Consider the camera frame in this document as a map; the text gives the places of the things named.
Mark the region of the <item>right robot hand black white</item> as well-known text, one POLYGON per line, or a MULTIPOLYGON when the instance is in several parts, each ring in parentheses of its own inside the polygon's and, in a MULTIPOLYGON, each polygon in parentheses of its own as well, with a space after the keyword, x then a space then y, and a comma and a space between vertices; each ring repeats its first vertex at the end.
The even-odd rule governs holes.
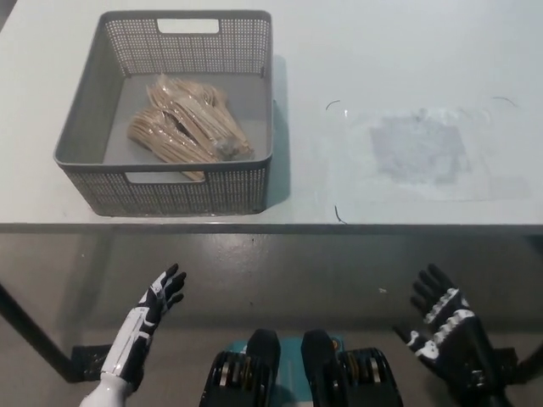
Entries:
POLYGON ((461 289, 434 264, 419 271, 412 288, 411 304, 428 332, 405 324, 394 331, 415 357, 451 385, 480 380, 500 386, 501 368, 489 337, 461 289))

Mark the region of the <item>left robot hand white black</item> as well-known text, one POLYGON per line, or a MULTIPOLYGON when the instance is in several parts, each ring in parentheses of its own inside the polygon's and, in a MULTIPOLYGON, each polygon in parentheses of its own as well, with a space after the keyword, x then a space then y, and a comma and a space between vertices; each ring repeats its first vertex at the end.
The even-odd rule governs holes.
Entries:
POLYGON ((109 349, 101 372, 126 382, 131 393, 143 380, 145 360, 162 318, 183 300, 186 276, 177 263, 162 272, 128 312, 109 349))

